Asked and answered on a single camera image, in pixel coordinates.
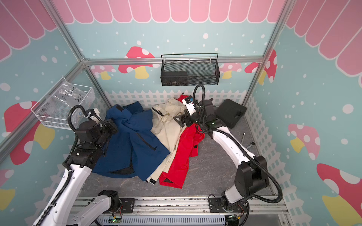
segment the metal rail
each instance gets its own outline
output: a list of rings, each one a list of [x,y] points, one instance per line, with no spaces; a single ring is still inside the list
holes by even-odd
[[[264,54],[264,60],[261,62],[261,64],[259,65],[256,73],[255,73],[255,76],[250,84],[250,87],[248,89],[248,92],[245,96],[245,99],[243,101],[243,106],[246,106],[246,103],[248,102],[251,94],[253,93],[255,87],[256,87],[256,84],[257,84],[257,81],[259,80],[261,74],[263,73],[264,71],[264,68],[266,66],[266,63],[267,61],[269,60],[269,57],[270,55],[272,54],[273,52],[273,49],[274,49],[274,46],[281,34],[281,32],[283,31],[283,28],[285,26],[285,23],[289,17],[289,14],[295,4],[296,0],[287,0],[284,4],[284,7],[283,7],[283,10],[282,12],[280,13],[279,15],[279,18],[278,18],[278,22],[274,28],[274,31],[270,37],[270,40],[269,40],[269,43],[268,43],[268,46],[265,50],[265,54]]]

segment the yellow mushroom stem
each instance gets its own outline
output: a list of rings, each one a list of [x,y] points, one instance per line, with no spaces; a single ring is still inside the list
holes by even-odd
[[[150,75],[146,71],[145,66],[141,66],[135,69],[136,72],[136,78],[137,79],[145,79],[148,78]]]
[[[229,79],[229,78],[231,78],[231,71],[224,72],[222,79]]]
[[[265,76],[266,76],[266,71],[263,71],[263,72],[261,73],[261,76],[260,76],[259,80],[258,80],[258,82],[259,82],[260,85],[264,85]]]

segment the white polka dot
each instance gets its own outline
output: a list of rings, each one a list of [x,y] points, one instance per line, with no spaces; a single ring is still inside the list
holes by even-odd
[[[5,178],[9,179],[14,174],[14,170],[8,170],[5,173]]]
[[[348,140],[347,140],[346,138],[343,138],[343,139],[341,140],[341,143],[342,143],[342,144],[348,144]]]
[[[309,157],[311,158],[311,160],[315,160],[315,159],[316,159],[316,156],[315,156],[315,154],[313,154],[313,153],[309,153]]]
[[[353,176],[349,173],[346,173],[342,170],[340,170],[340,175],[347,183],[350,183],[350,184],[358,184],[359,181],[361,180],[360,178]]]
[[[10,132],[3,132],[1,135],[2,137],[7,137],[10,134]]]
[[[308,135],[305,135],[303,137],[303,140],[308,143],[309,141],[311,141],[311,138]]]
[[[19,105],[20,105],[21,108],[23,108],[23,109],[30,109],[33,104],[31,103],[31,101],[26,101],[26,102],[21,102],[21,103],[19,103]]]
[[[144,55],[148,55],[148,54],[149,54],[149,52],[148,52],[147,50],[145,50],[145,49],[142,49],[142,53],[143,53]]]
[[[347,104],[343,106],[342,111],[346,114],[350,114],[353,112],[353,106],[351,104]]]
[[[24,151],[26,152],[26,153],[28,153],[28,154],[30,154],[31,153],[31,150],[33,149],[33,140],[31,140],[31,141],[28,141],[28,142],[26,142],[26,144],[24,145]]]
[[[325,179],[323,182],[328,185],[328,187],[330,187],[333,191],[339,194],[339,187],[334,181],[332,181],[331,179]]]
[[[3,91],[9,91],[10,86],[9,86],[9,84],[3,82],[0,84],[0,89],[2,89]]]

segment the jacket pocket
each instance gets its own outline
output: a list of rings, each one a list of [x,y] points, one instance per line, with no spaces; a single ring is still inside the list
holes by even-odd
[[[151,148],[152,150],[156,151],[157,146],[156,146],[156,147],[152,147],[152,145],[150,145],[149,143],[147,143],[147,141],[146,141],[145,139],[143,139],[143,137],[142,137],[139,133],[136,133],[136,134],[137,134],[137,136],[138,136],[149,148]]]

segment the wall mural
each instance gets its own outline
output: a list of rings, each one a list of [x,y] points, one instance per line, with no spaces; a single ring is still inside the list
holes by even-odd
[[[362,71],[353,59],[361,10],[354,0],[298,0],[275,46],[273,82],[259,83],[247,104],[258,149],[296,226],[362,225],[362,89],[360,77],[351,79]]]

